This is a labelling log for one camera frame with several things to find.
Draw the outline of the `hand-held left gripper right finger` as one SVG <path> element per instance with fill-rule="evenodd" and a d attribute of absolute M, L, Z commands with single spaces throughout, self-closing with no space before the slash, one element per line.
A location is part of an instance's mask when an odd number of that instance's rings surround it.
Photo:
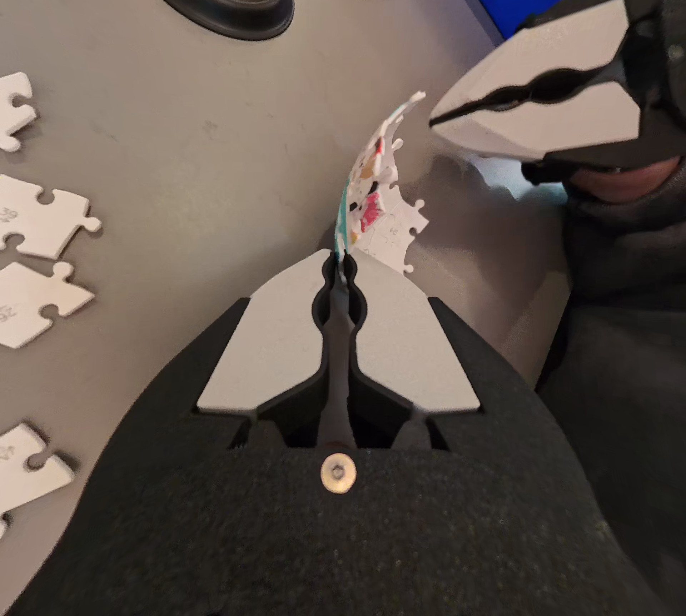
<path fill-rule="evenodd" d="M 364 252 L 343 272 L 353 323 L 348 416 L 358 447 L 391 447 L 413 418 L 472 414 L 481 403 L 427 295 Z"/>

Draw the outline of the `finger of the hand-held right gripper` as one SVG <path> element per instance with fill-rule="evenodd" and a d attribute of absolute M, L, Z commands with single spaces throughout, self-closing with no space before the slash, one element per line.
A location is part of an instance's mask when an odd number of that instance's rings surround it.
<path fill-rule="evenodd" d="M 523 88 L 545 73 L 586 72 L 609 64 L 628 31 L 624 0 L 610 0 L 522 29 L 466 72 L 441 98 L 437 119 L 506 88 Z"/>
<path fill-rule="evenodd" d="M 637 139 L 640 119 L 639 105 L 610 81 L 557 104 L 528 101 L 508 110 L 435 118 L 431 124 L 443 139 L 472 154 L 532 162 L 558 150 Z"/>

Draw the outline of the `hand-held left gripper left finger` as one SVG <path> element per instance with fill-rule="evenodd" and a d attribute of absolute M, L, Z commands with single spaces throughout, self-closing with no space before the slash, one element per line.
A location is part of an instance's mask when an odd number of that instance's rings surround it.
<path fill-rule="evenodd" d="M 315 447 L 329 398 L 324 325 L 337 260 L 321 249 L 250 297 L 196 407 L 274 423 L 289 447 Z"/>

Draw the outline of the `curved assembled puzzle section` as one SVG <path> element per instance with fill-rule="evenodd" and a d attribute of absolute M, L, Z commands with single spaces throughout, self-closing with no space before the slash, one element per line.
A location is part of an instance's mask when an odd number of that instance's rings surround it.
<path fill-rule="evenodd" d="M 339 203 L 334 251 L 341 268 L 344 255 L 359 250 L 401 275 L 414 266 L 406 262 L 407 249 L 429 224 L 423 200 L 409 204 L 398 181 L 395 152 L 403 147 L 396 131 L 405 115 L 424 100 L 418 91 L 376 129 L 354 162 Z"/>

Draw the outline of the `spread of white puzzle pieces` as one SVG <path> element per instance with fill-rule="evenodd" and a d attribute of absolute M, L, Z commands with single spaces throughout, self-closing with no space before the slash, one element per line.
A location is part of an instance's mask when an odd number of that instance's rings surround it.
<path fill-rule="evenodd" d="M 45 108 L 51 91 L 43 73 L 51 71 L 62 20 L 41 0 L 1 0 L 1 154 L 29 151 L 51 121 Z M 47 189 L 1 169 L 1 542 L 16 512 L 69 485 L 75 478 L 68 460 L 49 450 L 49 439 L 28 410 L 10 417 L 12 407 L 31 396 L 25 390 L 37 359 L 25 347 L 53 324 L 44 315 L 54 307 L 59 318 L 78 312 L 94 295 L 73 284 L 73 265 L 63 254 L 78 231 L 96 233 L 101 220 L 90 213 L 84 196 Z"/>

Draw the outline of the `person's right forearm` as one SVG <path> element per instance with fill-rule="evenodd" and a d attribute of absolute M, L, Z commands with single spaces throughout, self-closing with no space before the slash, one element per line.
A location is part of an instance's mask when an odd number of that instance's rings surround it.
<path fill-rule="evenodd" d="M 573 303 L 685 312 L 685 159 L 655 192 L 629 203 L 564 187 Z"/>

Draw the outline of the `person's right hand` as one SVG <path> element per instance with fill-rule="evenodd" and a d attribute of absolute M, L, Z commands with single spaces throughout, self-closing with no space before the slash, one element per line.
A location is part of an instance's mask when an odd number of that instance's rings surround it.
<path fill-rule="evenodd" d="M 681 166 L 682 157 L 673 157 L 644 168 L 601 172 L 579 169 L 569 179 L 576 191 L 609 204 L 623 204 L 639 200 L 655 192 Z"/>

